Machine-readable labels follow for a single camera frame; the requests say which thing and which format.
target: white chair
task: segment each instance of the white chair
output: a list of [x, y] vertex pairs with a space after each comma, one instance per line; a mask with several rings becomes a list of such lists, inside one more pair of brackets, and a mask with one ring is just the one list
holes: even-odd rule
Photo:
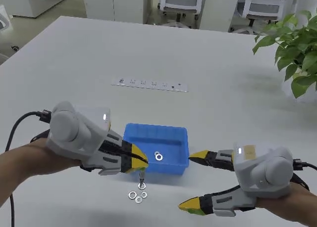
[[[7, 28], [9, 28], [9, 26], [10, 26], [9, 20], [0, 13], [0, 32], [2, 32], [4, 30], [6, 30]], [[11, 48], [14, 51], [18, 51], [19, 50], [18, 46], [11, 46]], [[8, 56], [0, 53], [0, 64], [4, 63], [8, 59], [9, 59]]]
[[238, 0], [237, 12], [242, 18], [250, 20], [249, 26], [233, 31], [248, 32], [253, 35], [255, 20], [280, 21], [292, 10], [293, 0]]
[[198, 19], [198, 15], [202, 10], [203, 0], [159, 0], [159, 8], [161, 11], [176, 11], [176, 21], [169, 22], [163, 26], [189, 28], [188, 26], [180, 23], [181, 13], [195, 14], [195, 19]]

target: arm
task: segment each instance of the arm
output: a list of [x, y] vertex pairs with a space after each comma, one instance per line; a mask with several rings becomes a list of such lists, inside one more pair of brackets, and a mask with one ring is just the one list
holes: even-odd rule
[[280, 199], [259, 199], [257, 207], [265, 208], [288, 221], [317, 227], [317, 196], [299, 184], [291, 183], [291, 193]]
[[27, 178], [80, 165], [78, 160], [56, 155], [45, 143], [46, 139], [39, 139], [0, 155], [0, 207]]

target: blue plastic bin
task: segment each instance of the blue plastic bin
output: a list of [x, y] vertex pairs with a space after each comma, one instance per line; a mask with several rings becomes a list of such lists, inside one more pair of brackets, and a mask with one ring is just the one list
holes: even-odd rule
[[[123, 139], [146, 154], [147, 172], [182, 175], [189, 165], [186, 128], [130, 123], [125, 127]], [[163, 160], [155, 159], [156, 151], [163, 155]]]

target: socket outlet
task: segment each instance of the socket outlet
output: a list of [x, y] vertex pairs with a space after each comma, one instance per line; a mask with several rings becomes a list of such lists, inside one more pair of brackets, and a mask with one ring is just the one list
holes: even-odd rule
[[148, 88], [175, 92], [188, 92], [187, 84], [182, 82], [161, 82], [134, 78], [114, 78], [112, 85], [123, 87]]

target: floor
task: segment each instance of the floor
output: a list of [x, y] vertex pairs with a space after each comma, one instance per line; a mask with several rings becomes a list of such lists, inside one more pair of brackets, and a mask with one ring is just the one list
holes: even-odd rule
[[[158, 2], [159, 0], [153, 0], [153, 13], [148, 23], [160, 25], [167, 23], [169, 19], [175, 20], [175, 13], [169, 12], [167, 15], [163, 15], [157, 9]], [[3, 5], [0, 6], [0, 13], [8, 18]], [[36, 19], [25, 17], [10, 18], [11, 26], [0, 33], [0, 53], [6, 56], [13, 55], [15, 52], [11, 49], [11, 46], [23, 47], [61, 15], [86, 18], [84, 1], [64, 0]], [[187, 15], [186, 18], [183, 17], [181, 22], [195, 28], [193, 15]]]
[[[0, 13], [6, 14], [3, 6], [0, 7]], [[11, 26], [0, 34], [0, 53], [7, 56], [13, 55], [15, 52], [11, 49], [12, 45], [23, 47], [61, 15], [85, 18], [86, 10], [83, 0], [64, 0], [36, 19], [10, 18]]]

